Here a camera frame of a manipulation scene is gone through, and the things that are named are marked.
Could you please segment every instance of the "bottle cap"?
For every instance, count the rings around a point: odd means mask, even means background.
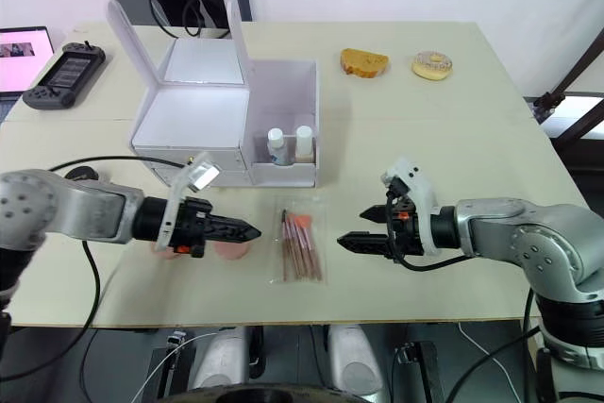
[[[278,127],[274,127],[268,131],[268,144],[273,148],[280,148],[283,146],[283,131]]]
[[[312,154],[312,128],[300,126],[295,131],[295,154],[297,156]]]

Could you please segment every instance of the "plastic bag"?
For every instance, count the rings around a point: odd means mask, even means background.
[[[281,196],[274,215],[271,283],[327,283],[325,203],[318,196]]]

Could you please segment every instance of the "glazed donut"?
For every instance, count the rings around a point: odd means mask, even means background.
[[[430,80],[441,80],[449,76],[453,62],[445,54],[434,51],[420,52],[413,59],[411,69],[418,76]]]

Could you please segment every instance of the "small bottle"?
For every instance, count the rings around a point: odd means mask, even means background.
[[[310,126],[300,126],[295,131],[295,161],[296,162],[314,162],[314,153],[312,151],[312,128]]]
[[[291,160],[287,149],[283,131],[274,127],[268,131],[268,152],[271,155],[271,162],[276,165],[290,165]]]

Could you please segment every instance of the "white table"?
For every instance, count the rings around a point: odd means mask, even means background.
[[[214,211],[240,217],[262,238],[237,261],[208,251],[201,260],[162,260],[149,244],[91,243],[106,287],[97,327],[160,327],[351,321],[519,318],[528,284],[509,264],[471,260],[413,273],[336,243],[349,230],[383,231],[358,214],[384,202],[379,175],[399,156],[417,161],[439,203],[512,196],[541,205],[583,198],[530,118],[488,43],[472,24],[246,24],[253,58],[314,58],[322,99],[322,180],[316,190],[210,189]],[[47,168],[93,155],[129,154],[126,138],[143,84],[107,25],[83,25],[69,41],[89,40],[111,55],[85,101],[65,111],[21,102],[0,126],[0,172]],[[339,52],[359,47],[391,57],[376,79],[346,76]],[[413,75],[412,56],[448,54],[450,78]],[[118,184],[165,196],[138,162],[93,165]],[[327,284],[271,284],[273,211],[278,194],[317,194],[327,204]],[[456,252],[447,251],[442,260]],[[411,258],[413,262],[428,259]],[[9,309],[16,325],[80,326],[92,303],[92,274],[79,242],[49,235],[25,270]]]

